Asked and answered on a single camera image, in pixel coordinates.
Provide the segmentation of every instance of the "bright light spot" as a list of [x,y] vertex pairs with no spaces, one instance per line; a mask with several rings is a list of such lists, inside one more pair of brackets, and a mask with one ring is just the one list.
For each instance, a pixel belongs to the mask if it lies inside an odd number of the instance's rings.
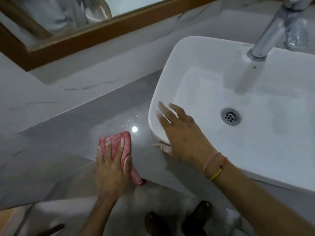
[[137,132],[138,131],[138,128],[136,126],[132,127],[132,132]]

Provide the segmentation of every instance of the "sink basin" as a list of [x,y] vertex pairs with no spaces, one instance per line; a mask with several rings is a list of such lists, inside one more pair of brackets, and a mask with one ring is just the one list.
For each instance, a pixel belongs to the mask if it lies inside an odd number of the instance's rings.
[[[251,178],[315,191],[315,56],[273,48],[251,61],[251,44],[191,36],[173,49],[149,110],[154,136],[168,143],[158,101],[191,115],[213,146]],[[221,111],[241,116],[228,125]]]

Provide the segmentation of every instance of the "red cloth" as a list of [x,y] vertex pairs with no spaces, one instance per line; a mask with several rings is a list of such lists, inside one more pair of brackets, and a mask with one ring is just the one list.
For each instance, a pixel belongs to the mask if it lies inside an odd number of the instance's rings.
[[[128,155],[131,154],[131,136],[130,136],[130,133],[128,131],[124,131],[120,134],[109,135],[109,136],[105,136],[103,138],[100,138],[99,146],[100,146],[100,149],[102,151],[103,157],[106,155],[106,151],[105,151],[106,138],[110,138],[111,143],[112,143],[112,159],[114,159],[116,157],[116,153],[118,151],[120,140],[122,138],[124,139],[125,145],[124,145],[123,154],[122,154],[121,160],[120,160],[121,169],[124,169],[125,159],[127,158]],[[145,180],[139,176],[139,174],[137,173],[137,171],[134,167],[132,167],[132,169],[131,169],[131,179],[135,185],[144,185],[146,183]]]

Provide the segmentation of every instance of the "gray countertop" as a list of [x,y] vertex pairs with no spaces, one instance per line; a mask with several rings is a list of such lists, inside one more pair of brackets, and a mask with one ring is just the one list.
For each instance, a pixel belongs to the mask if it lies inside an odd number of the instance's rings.
[[[149,128],[148,111],[160,74],[161,70],[21,134],[66,153],[94,160],[99,137],[129,131],[133,164],[142,178],[209,200],[223,213],[226,207],[232,208],[232,205],[213,184],[193,166],[170,158],[152,147],[156,140]],[[313,195],[260,184],[306,218],[315,210]]]

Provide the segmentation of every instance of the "metal drain strainer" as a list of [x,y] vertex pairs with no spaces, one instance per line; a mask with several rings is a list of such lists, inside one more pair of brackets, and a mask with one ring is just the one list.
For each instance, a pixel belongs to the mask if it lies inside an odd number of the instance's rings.
[[231,126],[238,125],[242,120],[242,117],[239,114],[239,112],[233,108],[223,109],[221,111],[221,118],[227,125],[231,125]]

